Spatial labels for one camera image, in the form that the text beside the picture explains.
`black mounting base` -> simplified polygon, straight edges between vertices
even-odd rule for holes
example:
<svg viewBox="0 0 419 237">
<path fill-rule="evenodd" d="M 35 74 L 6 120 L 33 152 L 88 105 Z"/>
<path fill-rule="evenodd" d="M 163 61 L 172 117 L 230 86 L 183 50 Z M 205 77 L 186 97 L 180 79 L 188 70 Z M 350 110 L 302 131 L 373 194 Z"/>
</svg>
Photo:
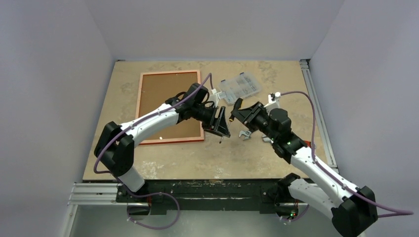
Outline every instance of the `black mounting base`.
<svg viewBox="0 0 419 237">
<path fill-rule="evenodd" d="M 137 194 L 171 194 L 178 200 L 181 210 L 258 211 L 260 214 L 274 214 L 284 212 L 283 207 L 275 203 L 295 203 L 294 198 L 278 191 L 281 180 L 146 180 L 147 186 L 141 188 Z M 147 198 L 132 198 L 123 186 L 118 186 L 116 202 L 147 201 Z M 177 210 L 173 200 L 166 196 L 152 196 L 151 204 L 151 215 L 164 215 L 167 210 Z"/>
</svg>

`tabletop surface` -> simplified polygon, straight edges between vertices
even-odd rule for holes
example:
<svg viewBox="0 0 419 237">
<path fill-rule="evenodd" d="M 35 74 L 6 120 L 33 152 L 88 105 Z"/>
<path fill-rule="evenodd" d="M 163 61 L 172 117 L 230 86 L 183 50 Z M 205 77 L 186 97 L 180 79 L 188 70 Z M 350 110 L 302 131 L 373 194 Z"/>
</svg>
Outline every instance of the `tabletop surface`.
<svg viewBox="0 0 419 237">
<path fill-rule="evenodd" d="M 201 78 L 212 73 L 214 87 L 224 79 L 232 79 L 241 72 L 252 73 L 262 90 L 255 96 L 243 100 L 242 108 L 257 101 L 267 103 L 272 92 L 300 90 L 307 92 L 298 61 L 156 61 L 116 62 L 109 82 L 105 101 L 96 128 L 92 147 L 84 171 L 84 180 L 114 180 L 110 174 L 95 174 L 93 165 L 96 157 L 93 150 L 105 124 L 117 124 L 135 119 L 138 84 L 143 72 L 200 70 Z M 162 95 L 167 98 L 173 95 Z M 229 117 L 232 106 L 221 100 L 218 106 L 226 106 Z M 310 103 L 303 95 L 281 97 L 280 107 L 288 111 L 293 132 L 303 140 L 310 140 L 312 112 Z M 231 137 L 224 138 L 205 133 L 205 141 L 194 143 L 141 145 L 135 149 L 134 166 L 145 179 L 250 179 L 282 178 L 293 172 L 307 177 L 300 170 L 286 163 L 273 151 L 269 143 L 263 142 L 262 133 L 257 131 L 251 139 L 238 137 L 246 130 L 240 122 L 232 122 Z M 316 155 L 327 163 L 323 143 L 316 128 Z M 98 170 L 106 169 L 101 163 Z"/>
</svg>

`cable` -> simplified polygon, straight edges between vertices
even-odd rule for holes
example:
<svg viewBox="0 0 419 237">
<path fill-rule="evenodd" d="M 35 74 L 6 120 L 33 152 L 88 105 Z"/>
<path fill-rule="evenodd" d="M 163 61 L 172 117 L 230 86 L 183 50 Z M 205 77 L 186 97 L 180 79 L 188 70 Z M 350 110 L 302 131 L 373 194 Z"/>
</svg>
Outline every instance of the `cable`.
<svg viewBox="0 0 419 237">
<path fill-rule="evenodd" d="M 162 113 L 165 113 L 165 112 L 167 112 L 167 111 L 169 111 L 169 110 L 171 110 L 171 109 L 173 109 L 173 108 L 175 108 L 175 107 L 177 107 L 177 106 L 179 106 L 179 105 L 181 105 L 181 104 L 183 104 L 183 103 L 185 103 L 187 100 L 189 100 L 193 95 L 195 95 L 197 92 L 198 92 L 198 90 L 199 89 L 201 89 L 203 86 L 204 86 L 204 84 L 205 84 L 205 82 L 207 82 L 207 80 L 209 79 L 209 78 L 212 78 L 212 74 L 211 73 L 209 73 L 208 74 L 208 76 L 205 78 L 205 80 L 190 94 L 190 95 L 188 95 L 186 98 L 184 98 L 184 99 L 182 99 L 181 101 L 179 101 L 177 104 L 175 104 L 175 105 L 173 105 L 173 106 L 171 106 L 171 107 L 169 107 L 169 108 L 167 108 L 167 109 L 164 109 L 164 110 L 161 110 L 160 111 L 160 114 L 162 114 Z M 149 119 L 149 118 L 151 118 L 151 117 L 153 117 L 153 116 L 156 116 L 156 115 L 158 115 L 159 113 L 158 112 L 155 112 L 155 113 L 153 113 L 153 114 L 150 114 L 150 115 L 147 115 L 147 116 L 145 116 L 145 117 L 143 117 L 143 118 L 141 118 L 141 119 L 139 119 L 137 122 L 135 122 L 135 123 L 133 123 L 131 126 L 129 126 L 129 127 L 127 127 L 126 129 L 124 129 L 124 130 L 122 130 L 120 133 L 118 133 L 112 140 L 110 140 L 109 142 L 108 142 L 108 144 L 106 144 L 106 146 L 102 149 L 102 151 L 99 153 L 99 155 L 97 156 L 97 159 L 96 159 L 96 162 L 94 163 L 94 167 L 93 167 L 93 171 L 94 171 L 94 173 L 96 173 L 96 174 L 104 174 L 104 173 L 111 173 L 109 170 L 102 170 L 102 171 L 98 171 L 97 170 L 97 166 L 99 165 L 99 162 L 100 162 L 100 160 L 102 159 L 102 157 L 103 157 L 103 155 L 105 154 L 105 152 L 109 149 L 109 147 L 119 138 L 119 137 L 121 137 L 123 134 L 125 134 L 127 131 L 129 131 L 132 127 L 135 127 L 135 126 L 137 126 L 138 124 L 140 124 L 141 122 L 143 122 L 144 120 L 146 120 L 146 119 Z M 120 179 L 118 179 L 117 177 L 115 177 L 116 178 L 116 180 L 119 182 L 119 183 L 122 183 L 122 181 L 120 180 Z M 149 229 L 152 229 L 152 230 L 163 230 L 163 229 L 167 229 L 167 228 L 169 228 L 169 227 L 171 227 L 172 225 L 174 225 L 176 222 L 177 222 L 177 220 L 179 219 L 179 215 L 180 215 L 180 206 L 179 206 L 179 202 L 176 200 L 176 198 L 175 197 L 173 197 L 172 195 L 170 195 L 170 194 L 167 194 L 167 193 L 152 193 L 152 194 L 147 194 L 147 195 L 135 195 L 133 192 L 131 192 L 131 190 L 129 190 L 129 188 L 127 187 L 127 186 L 125 186 L 124 185 L 124 187 L 125 187 L 125 189 L 126 189 L 126 191 L 131 195 L 131 196 L 133 196 L 133 197 L 135 197 L 135 198 L 145 198 L 145 197 L 150 197 L 150 196 L 154 196 L 154 195 L 165 195 L 165 196 L 168 196 L 169 198 L 171 198 L 171 199 L 173 199 L 174 200 L 174 202 L 176 203 L 176 206 L 177 206 L 177 213 L 176 213 L 176 217 L 175 217 L 175 219 L 170 223 L 170 224 L 168 224 L 168 225 L 166 225 L 166 226 L 162 226 L 162 227 L 153 227 L 153 226 L 148 226 L 148 225 L 145 225 L 145 224 L 142 224 L 142 223 L 140 223 L 140 222 L 137 222 L 137 221 L 135 221 L 135 220 L 133 220 L 130 216 L 129 216 L 129 213 L 128 213 L 128 210 L 127 210 L 127 215 L 128 215 L 128 220 L 130 220 L 130 221 L 132 221 L 133 223 L 135 223 L 135 224 L 138 224 L 138 225 L 140 225 L 140 226 L 143 226 L 143 227 L 146 227 L 146 228 L 149 228 Z"/>
<path fill-rule="evenodd" d="M 210 105 L 209 106 L 209 108 L 214 108 L 215 107 L 215 102 L 214 101 L 207 101 L 207 102 L 205 102 L 205 103 L 203 103 L 203 105 L 206 105 L 206 104 L 209 104 L 209 103 L 212 103 L 212 105 Z"/>
<path fill-rule="evenodd" d="M 212 73 L 209 73 L 209 85 L 211 86 L 211 89 L 214 89 L 214 86 L 212 85 Z"/>
<path fill-rule="evenodd" d="M 186 94 L 186 91 L 179 92 L 175 95 L 175 97 L 179 98 L 179 96 Z"/>
<path fill-rule="evenodd" d="M 165 195 L 165 196 L 168 196 L 169 198 L 171 198 L 171 199 L 173 199 L 173 201 L 174 201 L 174 203 L 176 203 L 176 206 L 177 206 L 177 212 L 176 212 L 176 217 L 174 218 L 174 220 L 170 223 L 170 224 L 168 224 L 168 225 L 165 225 L 165 226 L 159 226 L 159 227 L 155 227 L 155 226 L 149 226 L 149 225 L 146 225 L 146 224 L 143 224 L 143 223 L 141 223 L 141 222 L 138 222 L 138 221 L 136 221 L 136 220 L 134 220 L 130 215 L 129 215 L 129 206 L 127 206 L 126 207 L 126 215 L 127 215 L 127 217 L 128 217 L 128 219 L 127 220 L 129 220 L 129 221 L 131 221 L 131 222 L 133 222 L 134 224 L 137 224 L 137 225 L 140 225 L 140 226 L 142 226 L 142 227 L 145 227 L 145 228 L 148 228 L 148 229 L 152 229 L 152 230 L 164 230 L 164 229 L 167 229 L 167 228 L 169 228 L 169 227 L 171 227 L 171 226 L 173 226 L 176 222 L 177 222 L 177 220 L 179 220 L 179 216 L 180 216 L 180 206 L 179 206 L 179 202 L 176 200 L 176 198 L 175 197 L 173 197 L 172 195 L 170 195 L 170 194 L 167 194 L 167 193 L 162 193 L 162 192 L 160 192 L 160 193 L 152 193 L 152 194 L 147 194 L 147 195 L 135 195 L 133 192 L 131 192 L 131 190 L 129 190 L 129 188 L 127 187 L 127 186 L 125 186 L 124 185 L 124 188 L 126 189 L 126 191 L 128 192 L 128 194 L 129 195 L 131 195 L 132 197 L 134 197 L 134 198 L 146 198 L 146 197 L 151 197 L 151 196 L 154 196 L 154 195 Z"/>
<path fill-rule="evenodd" d="M 206 99 L 203 101 L 203 103 L 205 104 L 209 99 L 210 99 L 210 93 L 207 91 L 205 93 L 205 95 L 207 96 Z"/>
<path fill-rule="evenodd" d="M 279 218 L 279 220 L 280 221 L 282 221 L 282 222 L 284 222 L 285 224 L 287 223 L 287 222 L 294 222 L 294 221 L 297 221 L 298 219 L 300 219 L 306 212 L 307 212 L 307 210 L 308 210 L 308 208 L 310 207 L 310 205 L 307 205 L 306 206 L 306 208 L 302 211 L 302 213 L 301 214 L 299 214 L 297 217 L 295 217 L 294 219 L 289 219 L 290 217 L 288 217 L 288 219 L 287 220 L 283 220 L 282 219 L 282 217 L 281 218 Z"/>
<path fill-rule="evenodd" d="M 298 94 L 303 94 L 305 95 L 305 97 L 307 97 L 307 99 L 310 101 L 311 104 L 311 109 L 313 112 L 313 129 L 312 129 L 312 133 L 311 133 L 311 157 L 313 159 L 313 161 L 315 162 L 315 164 L 323 171 L 325 172 L 330 178 L 332 178 L 335 182 L 337 182 L 344 190 L 348 190 L 348 192 L 352 193 L 353 195 L 355 195 L 356 197 L 362 199 L 363 201 L 368 202 L 371 205 L 374 205 L 376 207 L 379 207 L 381 209 L 387 210 L 387 211 L 391 211 L 394 213 L 390 213 L 390 214 L 383 214 L 383 215 L 378 215 L 379 218 L 383 218 L 383 217 L 390 217 L 390 216 L 405 216 L 405 215 L 413 215 L 412 211 L 407 211 L 407 210 L 400 210 L 400 209 L 395 209 L 395 208 L 391 208 L 379 203 L 376 203 L 362 195 L 360 195 L 359 193 L 357 193 L 356 191 L 350 189 L 349 187 L 347 187 L 343 182 L 341 182 L 339 179 L 337 179 L 335 176 L 333 176 L 330 172 L 328 172 L 317 160 L 315 157 L 315 149 L 316 149 L 316 145 L 314 144 L 314 131 L 316 128 L 316 114 L 314 111 L 314 104 L 313 101 L 311 100 L 310 96 L 308 96 L 307 93 L 302 92 L 302 91 L 289 91 L 289 92 L 285 92 L 282 93 L 281 95 L 289 95 L 289 94 L 294 94 L 294 93 L 298 93 Z"/>
</svg>

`cork board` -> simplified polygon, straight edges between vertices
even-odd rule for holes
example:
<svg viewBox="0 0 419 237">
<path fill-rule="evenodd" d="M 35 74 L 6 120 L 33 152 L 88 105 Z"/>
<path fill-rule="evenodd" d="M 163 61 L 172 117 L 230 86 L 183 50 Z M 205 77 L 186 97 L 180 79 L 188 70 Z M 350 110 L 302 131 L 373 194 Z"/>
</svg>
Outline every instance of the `cork board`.
<svg viewBox="0 0 419 237">
<path fill-rule="evenodd" d="M 201 83 L 199 70 L 151 72 L 140 76 L 136 118 L 155 110 L 169 97 L 187 91 L 193 83 Z M 201 122 L 195 119 L 162 129 L 140 145 L 204 141 Z"/>
</svg>

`plastic storage box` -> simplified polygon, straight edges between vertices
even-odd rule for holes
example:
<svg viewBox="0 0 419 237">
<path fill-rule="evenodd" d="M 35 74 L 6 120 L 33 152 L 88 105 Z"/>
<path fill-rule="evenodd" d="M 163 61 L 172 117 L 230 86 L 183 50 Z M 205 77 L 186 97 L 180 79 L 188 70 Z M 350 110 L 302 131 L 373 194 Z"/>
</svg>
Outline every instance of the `plastic storage box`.
<svg viewBox="0 0 419 237">
<path fill-rule="evenodd" d="M 233 105 L 238 98 L 247 98 L 261 90 L 260 84 L 251 73 L 240 73 L 233 79 L 222 80 L 218 88 L 225 92 L 223 97 L 228 105 Z"/>
</svg>

